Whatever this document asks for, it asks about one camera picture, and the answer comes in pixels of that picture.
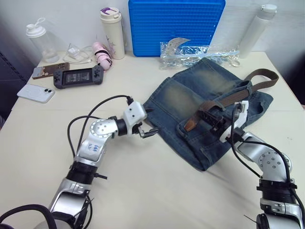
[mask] white wall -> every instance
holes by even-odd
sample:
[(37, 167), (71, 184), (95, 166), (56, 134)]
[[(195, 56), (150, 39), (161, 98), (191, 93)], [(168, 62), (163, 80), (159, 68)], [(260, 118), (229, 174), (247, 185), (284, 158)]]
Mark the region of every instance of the white wall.
[[(25, 35), (26, 25), (39, 17), (46, 17), (45, 27), (54, 34), (58, 50), (66, 50), (69, 43), (79, 47), (94, 41), (106, 43), (99, 10), (117, 7), (123, 15), (127, 50), (132, 50), (127, 0), (0, 0), (0, 20), (16, 37), (35, 64), (40, 59), (35, 47)], [(278, 14), (263, 33), (255, 51), (266, 51), (276, 68), (286, 75), (292, 64), (305, 51), (304, 0), (227, 0), (224, 13), (214, 35), (212, 45), (235, 47), (260, 5), (278, 6)]]

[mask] blue plastic box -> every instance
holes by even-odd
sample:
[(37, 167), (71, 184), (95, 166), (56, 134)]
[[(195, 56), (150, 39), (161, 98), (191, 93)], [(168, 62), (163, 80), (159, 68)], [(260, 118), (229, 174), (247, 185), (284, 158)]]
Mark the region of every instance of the blue plastic box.
[(185, 45), (209, 45), (225, 0), (129, 0), (132, 47), (135, 56), (160, 56), (160, 42), (175, 37)]

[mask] white phone case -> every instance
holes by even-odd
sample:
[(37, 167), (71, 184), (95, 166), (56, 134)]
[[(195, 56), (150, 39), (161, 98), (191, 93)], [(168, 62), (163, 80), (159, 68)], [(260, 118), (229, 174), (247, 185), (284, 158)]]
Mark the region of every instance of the white phone case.
[(55, 91), (53, 89), (40, 87), (32, 84), (26, 84), (17, 93), (17, 96), (45, 104), (52, 98), (54, 94)]

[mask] plastic bottle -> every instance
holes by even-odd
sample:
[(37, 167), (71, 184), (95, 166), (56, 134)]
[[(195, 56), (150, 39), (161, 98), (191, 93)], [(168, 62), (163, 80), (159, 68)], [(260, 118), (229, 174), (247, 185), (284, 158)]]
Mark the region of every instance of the plastic bottle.
[(54, 63), (59, 60), (59, 55), (57, 54), (50, 37), (46, 33), (46, 29), (39, 25), (39, 23), (44, 21), (45, 18), (39, 18), (35, 24), (27, 25), (26, 35), (42, 53), (45, 62)]
[(249, 26), (246, 34), (239, 44), (239, 57), (246, 58), (251, 52), (253, 46), (269, 24), (270, 20), (276, 14), (277, 6), (266, 4), (261, 6), (261, 10), (254, 17), (251, 25)]
[(110, 55), (113, 59), (122, 59), (125, 56), (121, 20), (122, 15), (117, 8), (101, 9), (101, 21), (108, 40)]

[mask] clear plastic bottle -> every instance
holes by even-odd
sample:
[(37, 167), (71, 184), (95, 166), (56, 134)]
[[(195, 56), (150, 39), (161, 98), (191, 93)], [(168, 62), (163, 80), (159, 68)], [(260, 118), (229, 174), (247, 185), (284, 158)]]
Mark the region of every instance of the clear plastic bottle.
[(45, 21), (45, 18), (39, 18), (35, 24), (27, 25), (26, 35), (33, 42), (35, 47), (42, 53), (42, 57), (48, 63), (54, 63), (59, 60), (59, 55), (47, 34), (44, 27), (39, 25)]

